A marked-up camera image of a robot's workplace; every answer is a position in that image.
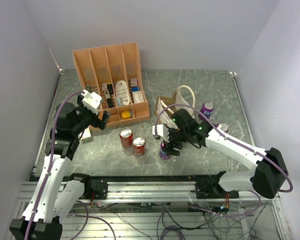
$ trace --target orange desk organizer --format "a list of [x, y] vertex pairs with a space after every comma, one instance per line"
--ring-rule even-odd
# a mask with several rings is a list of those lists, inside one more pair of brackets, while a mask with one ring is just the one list
[[[73, 61], [82, 89], [90, 86], [91, 92], [103, 97], [99, 118], [103, 111], [111, 114], [107, 128], [146, 121], [150, 118], [149, 105], [142, 86], [140, 53], [135, 42], [74, 50]], [[131, 78], [137, 78], [139, 90], [142, 92], [144, 102], [134, 103], [131, 89]], [[103, 83], [111, 83], [115, 91], [116, 83], [124, 80], [129, 89], [130, 104], [117, 106], [115, 94], [111, 96], [114, 107], [107, 108], [104, 92], [101, 91]], [[132, 118], [123, 119], [121, 112], [130, 110]]]

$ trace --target purple soda can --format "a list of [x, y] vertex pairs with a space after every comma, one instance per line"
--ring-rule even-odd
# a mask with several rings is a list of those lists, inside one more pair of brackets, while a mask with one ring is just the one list
[[226, 124], [225, 122], [219, 122], [217, 125], [216, 125], [217, 128], [220, 128], [222, 131], [224, 131], [225, 133], [228, 133], [229, 132], [229, 125]]
[[162, 147], [164, 147], [165, 144], [164, 142], [162, 141], [161, 144], [160, 144], [160, 150], [159, 150], [159, 157], [162, 159], [162, 160], [168, 160], [169, 158], [171, 158], [170, 155], [167, 155], [164, 151], [162, 151]]
[[[200, 112], [203, 113], [207, 118], [210, 118], [212, 112], [215, 109], [215, 105], [211, 101], [206, 101], [204, 104], [202, 104]], [[206, 119], [199, 114], [199, 118], [203, 121]]]

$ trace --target gray marble surface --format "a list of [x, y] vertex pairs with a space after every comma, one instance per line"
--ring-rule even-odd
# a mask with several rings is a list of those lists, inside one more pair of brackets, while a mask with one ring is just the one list
[[[204, 70], [142, 70], [142, 84], [149, 103], [150, 119], [128, 125], [134, 136], [146, 139], [146, 154], [134, 156], [132, 148], [122, 148], [119, 132], [122, 127], [109, 128], [93, 132], [93, 141], [80, 144], [66, 176], [72, 173], [85, 173], [91, 176], [172, 176], [216, 174], [220, 171], [245, 171], [247, 168], [227, 155], [211, 149], [197, 149], [189, 143], [184, 144], [181, 156], [161, 160], [158, 156], [160, 140], [152, 136], [152, 125], [157, 96], [171, 97], [180, 85], [188, 85], [195, 92], [196, 108], [202, 103], [212, 101], [215, 110], [211, 116], [214, 123], [229, 124], [229, 134], [251, 143], [234, 84], [226, 71]], [[61, 76], [59, 90], [53, 108], [60, 104], [70, 93], [80, 91], [77, 73], [74, 69], [65, 70]], [[182, 95], [191, 104], [191, 94], [182, 90]], [[41, 174], [44, 151], [49, 132], [52, 128], [54, 113], [49, 120], [49, 127], [44, 145], [36, 166], [35, 175]]]

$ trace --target can lid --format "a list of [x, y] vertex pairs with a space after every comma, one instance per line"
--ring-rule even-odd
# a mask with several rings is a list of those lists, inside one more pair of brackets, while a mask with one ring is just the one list
[[225, 122], [219, 122], [217, 125], [222, 131], [227, 132], [229, 130], [229, 125]]
[[205, 106], [207, 109], [209, 109], [209, 110], [214, 109], [214, 107], [215, 107], [215, 105], [214, 105], [213, 102], [211, 102], [211, 101], [206, 101], [206, 102], [204, 103], [204, 106]]
[[120, 132], [120, 136], [123, 138], [128, 138], [131, 136], [131, 134], [132, 134], [132, 130], [128, 127], [123, 128]]
[[141, 147], [143, 145], [145, 145], [146, 140], [143, 136], [137, 136], [133, 139], [133, 145], [135, 145], [136, 147]]

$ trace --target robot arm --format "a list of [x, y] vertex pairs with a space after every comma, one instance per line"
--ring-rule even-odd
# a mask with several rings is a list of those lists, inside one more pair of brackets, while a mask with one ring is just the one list
[[288, 171], [279, 150], [265, 150], [236, 139], [222, 131], [214, 129], [208, 122], [197, 123], [185, 109], [171, 115], [178, 129], [158, 125], [157, 133], [163, 137], [162, 151], [167, 155], [180, 156], [183, 143], [189, 142], [196, 148], [216, 149], [245, 165], [249, 171], [226, 172], [219, 179], [219, 186], [226, 192], [234, 190], [254, 190], [261, 196], [273, 199], [285, 181], [285, 177], [262, 156], [277, 164], [287, 175]]
[[22, 218], [13, 219], [10, 224], [9, 229], [16, 240], [25, 239], [26, 228], [31, 222], [35, 201], [47, 174], [48, 178], [31, 224], [29, 240], [59, 240], [62, 234], [62, 222], [75, 202], [80, 197], [90, 194], [90, 176], [73, 173], [68, 178], [64, 190], [58, 196], [61, 182], [79, 145], [78, 135], [89, 125], [101, 130], [107, 126], [110, 114], [104, 111], [102, 119], [98, 117], [102, 101], [102, 97], [95, 92], [90, 93], [84, 90], [82, 94], [78, 95], [78, 107], [67, 102], [62, 108], [56, 123], [52, 169], [48, 174], [47, 169], [50, 164], [52, 147], [51, 131], [50, 139], [46, 144], [43, 170], [32, 199], [23, 212]]

